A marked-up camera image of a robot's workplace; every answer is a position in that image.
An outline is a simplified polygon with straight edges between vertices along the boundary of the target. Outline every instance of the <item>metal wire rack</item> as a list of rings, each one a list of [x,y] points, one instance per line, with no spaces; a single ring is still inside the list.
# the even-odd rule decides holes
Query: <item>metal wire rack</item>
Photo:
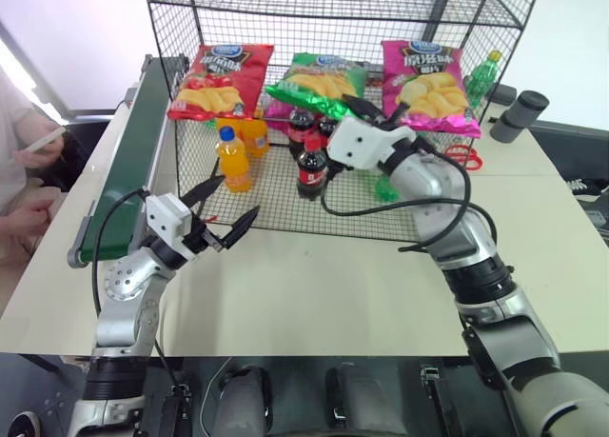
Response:
[[[536,0],[147,0],[160,56],[184,56],[191,61],[201,44],[271,43],[275,51],[265,84],[284,75],[295,52],[336,54],[364,62],[370,72],[383,70],[382,40],[425,40],[462,48],[462,71],[467,75],[490,50],[503,54],[499,81],[528,21]],[[179,58],[164,59],[166,73],[184,70]],[[170,90],[175,81],[167,78]],[[380,103],[381,91],[368,87],[365,96]],[[266,105],[270,99],[263,94]],[[475,110],[484,116],[488,102]],[[439,148],[463,142],[459,136],[431,133]],[[229,223],[254,204],[261,212],[254,226],[387,240],[416,240],[407,210],[369,215],[365,220],[327,215],[319,204],[300,200],[296,168],[282,144],[285,138],[271,132],[277,145],[261,160],[252,160],[254,188],[247,194],[225,189],[206,204],[204,216]],[[214,171],[216,134],[209,124],[176,124],[178,188],[184,193]],[[328,204],[341,210],[379,204],[371,187],[374,175],[344,172],[328,188]]]

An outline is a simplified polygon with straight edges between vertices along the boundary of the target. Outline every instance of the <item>scissors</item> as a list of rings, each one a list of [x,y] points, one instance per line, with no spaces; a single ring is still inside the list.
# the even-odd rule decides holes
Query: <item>scissors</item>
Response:
[[[467,170],[478,170],[484,164],[476,149],[471,149],[467,145],[451,145],[444,154],[463,165]]]

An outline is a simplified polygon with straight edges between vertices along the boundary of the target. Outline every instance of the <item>green soda bottle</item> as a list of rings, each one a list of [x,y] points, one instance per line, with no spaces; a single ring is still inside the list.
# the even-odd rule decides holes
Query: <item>green soda bottle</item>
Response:
[[[478,106],[484,95],[495,83],[495,77],[497,77],[497,71],[499,70],[497,63],[500,59],[501,52],[492,50],[488,53],[486,61],[472,71],[471,77],[469,77],[465,84],[465,91],[472,108]]]

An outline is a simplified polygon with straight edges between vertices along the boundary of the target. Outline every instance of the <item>person's hand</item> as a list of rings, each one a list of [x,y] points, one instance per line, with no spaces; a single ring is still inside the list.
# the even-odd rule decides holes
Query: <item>person's hand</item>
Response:
[[[5,218],[3,233],[7,235],[40,236],[49,227],[49,207],[52,200],[41,200],[24,204]]]
[[[15,124],[17,135],[28,145],[57,128],[59,126],[56,123],[33,110]],[[25,150],[14,151],[12,157],[15,162],[23,164],[26,168],[39,169],[54,163],[61,155],[62,149],[64,149],[64,139],[59,136],[34,153]]]

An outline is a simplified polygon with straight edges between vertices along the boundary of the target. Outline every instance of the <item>chip bag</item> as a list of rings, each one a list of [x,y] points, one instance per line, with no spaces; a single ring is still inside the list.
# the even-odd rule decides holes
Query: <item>chip bag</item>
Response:
[[[383,42],[383,112],[389,117],[401,102],[409,108],[402,123],[416,130],[441,130],[481,136],[465,95],[462,51],[430,42]]]
[[[272,45],[202,45],[167,116],[252,118],[272,54]]]
[[[349,108],[343,94],[363,96],[366,71],[340,56],[296,53],[284,78],[266,91],[292,106],[342,119]]]

